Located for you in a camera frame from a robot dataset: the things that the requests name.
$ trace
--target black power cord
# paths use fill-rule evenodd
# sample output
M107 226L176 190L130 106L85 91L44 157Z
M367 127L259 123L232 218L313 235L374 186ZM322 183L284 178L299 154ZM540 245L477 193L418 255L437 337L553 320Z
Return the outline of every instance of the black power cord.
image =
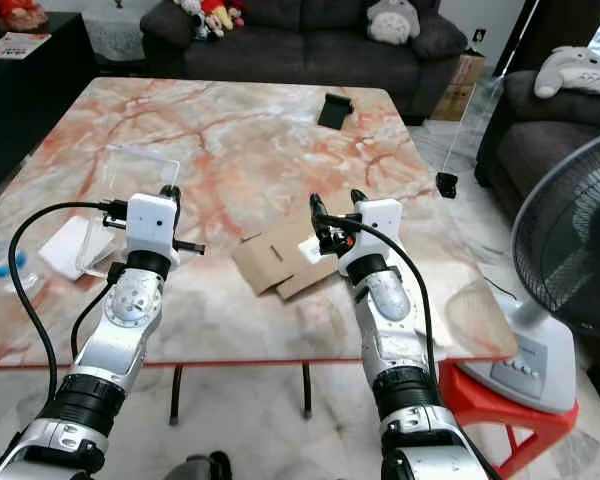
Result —
M100 293L96 295L96 298L91 300L91 303L85 307L82 313L78 315L78 318L76 318L76 321L73 322L73 327L71 328L71 358L73 358L74 360L78 356L78 330L80 330L80 325L82 324L83 320L87 317L87 315L89 315L89 312L93 310L93 307L95 307L100 302L100 300L102 300L104 296L109 292L109 290L111 290L111 287L113 287L113 283L107 282L107 284L100 291Z
M500 290L502 293L504 293L505 295L509 295L511 298L513 298L514 300L518 300L518 297L516 297L513 293L511 293L509 290L505 290L504 288L502 288L500 285L498 285L496 282L494 282L493 280L491 280L489 277L483 277L487 282L489 282L491 285L493 285L495 288L497 288L498 290Z
M111 287L118 283L120 275L122 275L122 272L124 272L124 267L124 263L120 262L113 262L111 264L111 266L109 267L109 274L107 275L107 284L100 291L100 293L96 295L96 298L91 300L91 303L89 303L89 305L87 305L85 309L80 313L80 315L78 315L76 321L73 322L73 327L71 328L71 357L74 360L78 356L78 331L80 330L80 325L82 325L84 319L87 318L89 312L93 310L93 307L95 307L100 302L100 300L102 300L104 296L109 292L109 290L111 290Z
M56 361L56 354L53 350L53 344L51 343L51 339L49 338L49 334L44 328L44 325L40 321L38 314L36 313L33 305L29 301L24 288L22 287L22 283L20 282L20 276L18 275L18 268L16 267L16 251L18 249L18 242L20 241L20 237L25 232L29 226L38 220L40 217L43 217L47 213L55 212L56 210L62 210L65 208L95 208L98 210L104 210L107 207L106 203L95 203L95 202L64 202L57 203L55 205L49 205L42 210L37 211L29 218L27 218L20 227L13 234L13 238L11 239L11 243L9 244L9 252L7 254L7 259L9 262L9 273L11 274L11 280L13 281L13 286L15 287L16 293L18 294L18 298L22 303L27 315L31 319L31 323L35 327L38 332L38 336L42 341L42 345L44 346L44 351L47 355L47 362L49 363L49 387L47 390L47 399L45 400L45 407L53 400L56 387L58 384L58 363Z
M427 337L426 338L427 365L429 368L429 376L433 383L434 391L435 391L435 394L437 396L437 399L438 399L440 405L444 405L444 403L442 402L442 397L440 395L440 389L438 387L435 360L433 358L433 333L432 333L432 327L431 327L431 310L430 310L430 305L429 305L429 295L427 293L427 286L424 283L424 279L422 278L422 275L420 274L418 267L416 267L415 263L413 263L413 260L411 260L411 258L409 258L407 253L402 248L400 248L400 246L396 242L391 240L384 233L380 232L379 230L376 230L373 227L370 227L369 225L365 225L364 223L358 222L356 220L351 220L348 218L341 218L341 217L334 217L331 215L319 214L317 216L317 219L321 222L324 222L327 225L331 225L333 227L339 227L339 228L342 228L345 230L352 230L352 229L353 230L363 230L363 231L373 235L374 237L382 240L384 243L386 243L407 264L407 266L413 273L413 276L416 278L416 281L418 282L418 286L420 287L420 294L422 295L422 306L424 309L424 324L425 324L426 337ZM493 480L501 480L501 477L498 474L498 472L493 468L493 466L485 458L485 456L478 449L478 447L476 447L476 445L469 438L467 433L462 429L461 426L458 425L458 428L460 429L462 434L467 439L467 442L469 443L469 446L471 447L473 454L476 456L476 458L478 459L478 462L480 463L480 466L482 466L482 468L485 470L487 475L489 475L489 477L491 477Z

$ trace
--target table leg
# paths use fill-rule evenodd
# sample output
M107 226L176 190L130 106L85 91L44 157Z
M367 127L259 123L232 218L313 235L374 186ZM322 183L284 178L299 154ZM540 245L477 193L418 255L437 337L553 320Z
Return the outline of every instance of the table leg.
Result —
M302 363L302 386L304 388L304 418L311 418L311 372L309 363Z
M171 415L169 425L178 424L178 408L180 407L180 382L182 381L182 365L173 369L173 383L171 384Z

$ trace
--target gray sofa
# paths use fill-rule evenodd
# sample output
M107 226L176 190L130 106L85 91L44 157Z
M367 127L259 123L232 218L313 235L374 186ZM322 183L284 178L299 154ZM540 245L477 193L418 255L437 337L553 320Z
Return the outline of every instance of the gray sofa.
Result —
M429 116L455 72L466 37L438 15L439 0L411 0L421 34L405 46L371 41L373 0L249 0L246 26L192 41L192 21L172 0L141 20L150 73L159 77L382 88L405 120Z
M533 187L558 162L600 135L600 96L561 90L541 100L533 93L537 72L508 75L480 144L475 176L493 188L515 218Z

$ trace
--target marble floor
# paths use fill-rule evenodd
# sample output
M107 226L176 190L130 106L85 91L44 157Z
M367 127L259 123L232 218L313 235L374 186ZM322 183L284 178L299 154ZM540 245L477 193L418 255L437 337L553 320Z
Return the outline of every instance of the marble floor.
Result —
M508 254L510 223L472 175L498 93L492 81L476 91L446 165L459 177L458 196L445 202L484 275L523 298ZM429 121L410 128L433 169L444 163L457 126ZM600 479L600 400L586 364L579 355L576 429L516 480ZM300 366L187 369L181 423L170 427L171 372L145 369L116 419L107 463L96 478L157 480L192 453L222 449L236 480L379 479L379 422L361 366L314 366L312 380L314 413L305 421ZM46 381L43 372L0 372L0 453L40 408ZM503 430L482 425L469 433L493 461L507 456Z

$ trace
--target black cabinet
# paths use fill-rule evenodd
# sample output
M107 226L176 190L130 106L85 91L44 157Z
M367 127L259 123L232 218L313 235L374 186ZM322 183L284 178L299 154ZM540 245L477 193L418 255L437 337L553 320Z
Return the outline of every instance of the black cabinet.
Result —
M0 186L97 73L80 14L47 15L49 40L24 60L0 60Z

